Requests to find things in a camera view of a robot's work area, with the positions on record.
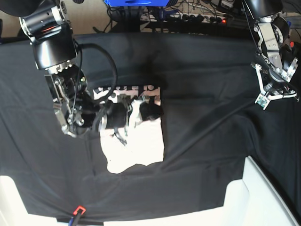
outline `wrinkled fabric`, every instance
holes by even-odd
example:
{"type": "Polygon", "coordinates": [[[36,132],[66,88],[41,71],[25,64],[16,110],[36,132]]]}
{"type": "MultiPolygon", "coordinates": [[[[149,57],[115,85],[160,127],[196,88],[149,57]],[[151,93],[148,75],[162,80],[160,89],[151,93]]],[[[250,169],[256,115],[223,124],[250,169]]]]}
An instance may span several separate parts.
{"type": "MultiPolygon", "coordinates": [[[[94,34],[116,62],[119,85],[158,84],[164,161],[107,171],[99,135],[62,134],[29,42],[0,46],[0,174],[12,177],[31,214],[88,222],[159,218],[223,205],[229,182],[253,156],[301,213],[300,104],[255,105],[251,41],[181,34],[94,34]]],[[[110,66],[83,53],[88,88],[109,86],[110,66]]]]}

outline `white surface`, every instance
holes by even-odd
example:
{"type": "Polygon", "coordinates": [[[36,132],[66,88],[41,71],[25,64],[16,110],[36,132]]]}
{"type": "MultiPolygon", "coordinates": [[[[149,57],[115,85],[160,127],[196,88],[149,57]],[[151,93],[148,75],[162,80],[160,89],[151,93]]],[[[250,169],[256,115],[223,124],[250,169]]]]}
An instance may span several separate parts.
{"type": "Polygon", "coordinates": [[[245,161],[243,181],[250,194],[243,226],[299,225],[273,185],[250,157],[245,161]]]}
{"type": "MultiPolygon", "coordinates": [[[[115,136],[112,137],[113,133],[106,130],[100,135],[109,172],[121,173],[136,164],[148,166],[163,161],[161,119],[145,121],[137,126],[129,133],[126,146],[123,146],[115,136]]],[[[123,129],[119,129],[119,133],[122,137],[126,137],[123,129]]]]}
{"type": "Polygon", "coordinates": [[[28,214],[10,177],[0,176],[0,226],[57,226],[55,218],[28,214]]]}
{"type": "Polygon", "coordinates": [[[150,220],[106,222],[105,226],[297,226],[288,207],[251,157],[242,180],[228,184],[224,206],[150,220]]]}
{"type": "MultiPolygon", "coordinates": [[[[0,177],[0,226],[58,226],[55,218],[27,213],[14,181],[0,177]]],[[[224,206],[168,218],[105,222],[105,226],[297,226],[275,188],[246,158],[242,180],[228,184],[224,206]]]]}

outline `blue device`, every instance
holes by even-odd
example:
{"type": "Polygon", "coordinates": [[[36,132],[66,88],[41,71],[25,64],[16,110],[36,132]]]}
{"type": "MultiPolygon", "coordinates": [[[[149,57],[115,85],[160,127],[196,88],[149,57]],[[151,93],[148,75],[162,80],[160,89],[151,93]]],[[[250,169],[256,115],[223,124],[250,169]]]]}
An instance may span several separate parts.
{"type": "Polygon", "coordinates": [[[105,0],[110,6],[166,6],[169,0],[105,0]]]}

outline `black cloth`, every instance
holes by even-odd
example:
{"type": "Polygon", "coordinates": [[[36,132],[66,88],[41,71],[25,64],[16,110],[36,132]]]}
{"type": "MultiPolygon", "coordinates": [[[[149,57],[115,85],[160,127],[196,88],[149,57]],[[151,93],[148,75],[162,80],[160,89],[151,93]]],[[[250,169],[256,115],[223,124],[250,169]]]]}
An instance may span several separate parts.
{"type": "MultiPolygon", "coordinates": [[[[0,174],[12,177],[31,214],[85,220],[159,218],[223,205],[226,186],[253,156],[301,213],[300,104],[255,105],[259,87],[250,41],[181,34],[94,34],[116,62],[119,85],[162,87],[165,160],[107,171],[98,134],[60,131],[43,71],[29,42],[0,47],[0,174]]],[[[83,53],[89,89],[110,85],[110,66],[83,53]]]]}

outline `red clip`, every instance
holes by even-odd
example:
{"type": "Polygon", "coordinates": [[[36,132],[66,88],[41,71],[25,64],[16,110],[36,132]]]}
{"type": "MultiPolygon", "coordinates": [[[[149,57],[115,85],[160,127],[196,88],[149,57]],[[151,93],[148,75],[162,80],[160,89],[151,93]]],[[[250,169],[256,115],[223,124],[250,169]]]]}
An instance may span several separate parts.
{"type": "Polygon", "coordinates": [[[82,207],[82,206],[78,206],[77,208],[76,208],[76,210],[73,212],[73,215],[77,215],[78,214],[78,211],[79,210],[82,210],[82,212],[81,212],[81,215],[83,215],[85,212],[86,212],[86,209],[84,208],[84,207],[82,207]]]}

